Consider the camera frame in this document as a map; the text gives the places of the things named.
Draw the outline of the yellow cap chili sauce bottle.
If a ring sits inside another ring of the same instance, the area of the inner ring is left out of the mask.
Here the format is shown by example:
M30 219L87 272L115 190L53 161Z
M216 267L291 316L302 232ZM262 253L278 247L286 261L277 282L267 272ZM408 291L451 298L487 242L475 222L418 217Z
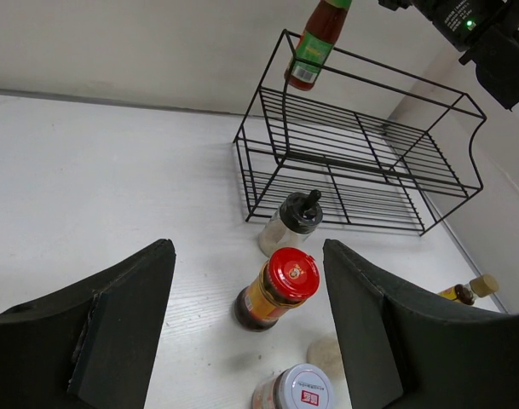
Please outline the yellow cap chili sauce bottle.
M351 0L321 0L310 15L288 67L285 80L302 91L311 90L332 52L346 21Z

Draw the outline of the white lid jar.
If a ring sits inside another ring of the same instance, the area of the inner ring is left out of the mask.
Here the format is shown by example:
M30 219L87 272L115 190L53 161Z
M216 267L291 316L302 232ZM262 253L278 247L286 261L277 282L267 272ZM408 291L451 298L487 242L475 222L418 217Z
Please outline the white lid jar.
M317 366L298 364L258 385L253 409L332 409L335 393L328 376Z

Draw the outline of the black cap spice shaker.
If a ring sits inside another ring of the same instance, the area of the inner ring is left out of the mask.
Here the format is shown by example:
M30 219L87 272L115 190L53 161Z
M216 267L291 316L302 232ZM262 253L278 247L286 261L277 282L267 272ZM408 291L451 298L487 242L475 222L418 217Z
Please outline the black cap spice shaker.
M300 248L323 221L322 193L291 193L279 206L258 235L258 244L266 257L285 248Z

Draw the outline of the red lid chili jar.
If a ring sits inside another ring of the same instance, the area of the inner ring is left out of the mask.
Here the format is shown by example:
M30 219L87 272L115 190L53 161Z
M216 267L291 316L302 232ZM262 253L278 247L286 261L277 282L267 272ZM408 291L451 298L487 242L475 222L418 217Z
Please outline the red lid chili jar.
M266 331L281 316L307 302L319 287L315 259L298 248L280 248L236 297L234 316L248 331Z

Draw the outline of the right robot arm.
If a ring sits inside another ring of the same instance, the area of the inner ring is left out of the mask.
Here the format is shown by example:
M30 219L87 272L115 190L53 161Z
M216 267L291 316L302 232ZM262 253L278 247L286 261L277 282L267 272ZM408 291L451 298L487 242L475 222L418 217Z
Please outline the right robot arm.
M380 1L396 11L413 6L462 55L479 84L505 109L519 104L519 0Z

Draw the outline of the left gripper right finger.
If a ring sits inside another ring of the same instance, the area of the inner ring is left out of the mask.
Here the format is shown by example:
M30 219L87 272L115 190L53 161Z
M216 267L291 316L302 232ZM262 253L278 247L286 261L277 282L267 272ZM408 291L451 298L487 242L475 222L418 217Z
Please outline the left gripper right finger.
M449 301L323 244L354 408L519 408L519 314Z

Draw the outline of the small yellow oil bottle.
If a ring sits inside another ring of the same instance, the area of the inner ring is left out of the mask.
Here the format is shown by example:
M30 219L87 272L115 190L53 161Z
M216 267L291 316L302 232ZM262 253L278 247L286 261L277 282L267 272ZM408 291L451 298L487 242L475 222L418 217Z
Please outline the small yellow oil bottle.
M472 279L467 284L456 284L438 293L447 300L473 306L477 298L489 297L499 290L498 281L490 274Z

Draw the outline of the yellow lid spice shaker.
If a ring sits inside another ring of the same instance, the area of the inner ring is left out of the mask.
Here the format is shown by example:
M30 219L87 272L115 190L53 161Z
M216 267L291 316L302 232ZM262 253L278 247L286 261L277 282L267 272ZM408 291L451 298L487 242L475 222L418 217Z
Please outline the yellow lid spice shaker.
M313 341L308 346L306 361L320 368L333 382L344 378L342 354L335 335Z

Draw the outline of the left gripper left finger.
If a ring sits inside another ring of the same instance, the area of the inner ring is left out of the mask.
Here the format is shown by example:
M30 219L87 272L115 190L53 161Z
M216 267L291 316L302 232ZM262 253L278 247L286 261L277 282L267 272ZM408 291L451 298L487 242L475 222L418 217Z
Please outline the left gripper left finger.
M142 408L176 251L122 262L0 313L0 408Z

